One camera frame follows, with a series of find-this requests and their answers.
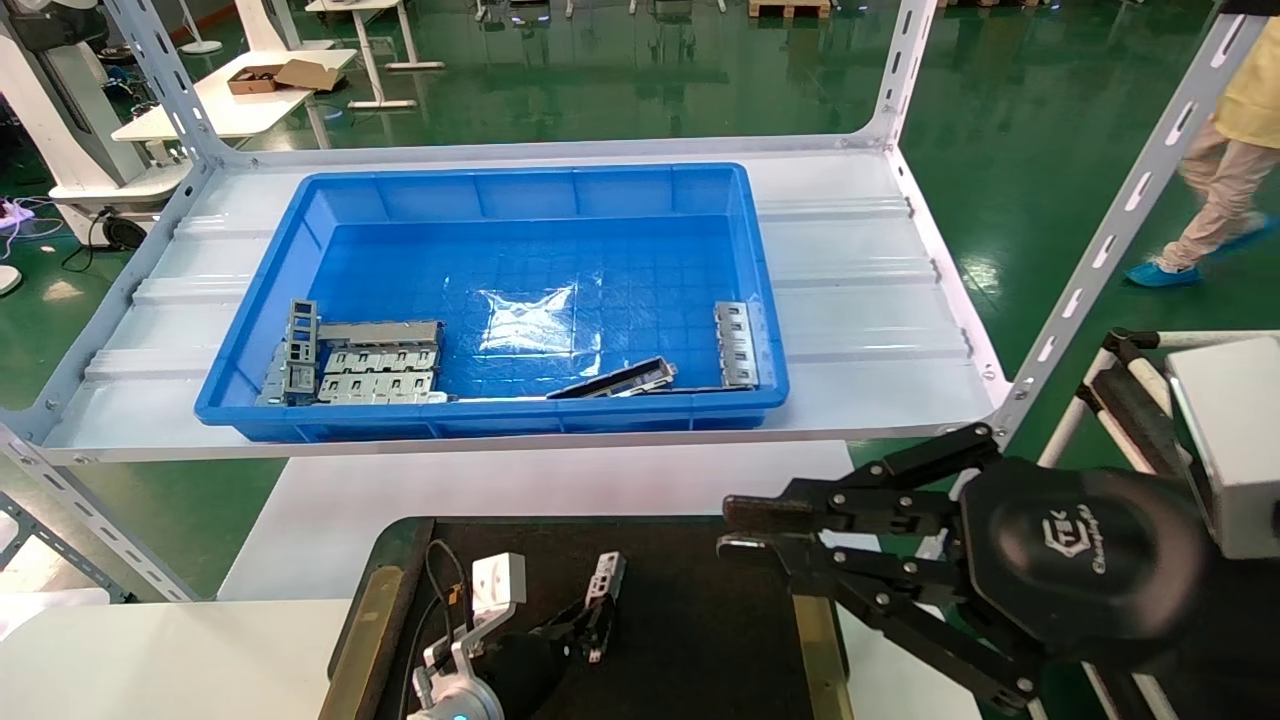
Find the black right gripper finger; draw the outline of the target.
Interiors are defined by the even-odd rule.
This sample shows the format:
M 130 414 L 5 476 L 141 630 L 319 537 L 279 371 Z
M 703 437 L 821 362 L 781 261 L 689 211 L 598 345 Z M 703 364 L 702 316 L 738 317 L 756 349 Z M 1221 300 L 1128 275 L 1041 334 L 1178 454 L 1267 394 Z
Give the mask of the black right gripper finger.
M 1044 647 L 979 597 L 960 564 L 829 547 L 815 536 L 722 536 L 716 552 L 777 571 L 791 594 L 833 601 L 1002 712 L 1037 697 Z
M 992 428 L 975 423 L 836 480 L 794 478 L 776 497 L 730 495 L 722 514 L 731 529 L 756 534 L 936 536 L 956 527 L 960 506 L 929 487 L 1001 457 Z

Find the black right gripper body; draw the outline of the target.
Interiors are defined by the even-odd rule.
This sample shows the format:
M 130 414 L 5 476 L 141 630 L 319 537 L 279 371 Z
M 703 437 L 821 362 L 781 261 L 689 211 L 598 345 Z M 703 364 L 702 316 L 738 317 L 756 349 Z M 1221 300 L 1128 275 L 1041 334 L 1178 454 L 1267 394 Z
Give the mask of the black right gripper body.
M 1170 653 L 1217 564 L 1194 501 L 1149 474 L 1007 457 L 957 505 L 978 615 L 1059 659 L 1140 666 Z

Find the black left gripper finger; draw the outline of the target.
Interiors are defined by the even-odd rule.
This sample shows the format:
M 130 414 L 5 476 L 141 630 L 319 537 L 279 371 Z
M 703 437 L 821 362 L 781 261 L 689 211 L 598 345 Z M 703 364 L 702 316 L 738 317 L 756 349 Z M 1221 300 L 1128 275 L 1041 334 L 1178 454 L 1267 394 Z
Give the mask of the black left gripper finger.
M 570 639 L 585 664 L 596 665 L 603 661 L 613 625 L 612 619 L 586 619 L 572 625 Z
M 579 601 L 531 629 L 531 633 L 553 641 L 572 642 L 572 625 L 586 619 L 607 619 L 607 598 Z

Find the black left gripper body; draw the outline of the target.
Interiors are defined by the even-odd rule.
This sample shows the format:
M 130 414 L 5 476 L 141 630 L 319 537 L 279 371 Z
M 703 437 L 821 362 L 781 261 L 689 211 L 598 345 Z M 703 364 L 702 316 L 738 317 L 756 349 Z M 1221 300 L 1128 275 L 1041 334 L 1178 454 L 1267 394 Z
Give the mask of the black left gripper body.
M 506 633 L 485 643 L 477 676 L 492 689 L 504 719 L 530 719 L 554 693 L 580 644 L 571 625 Z

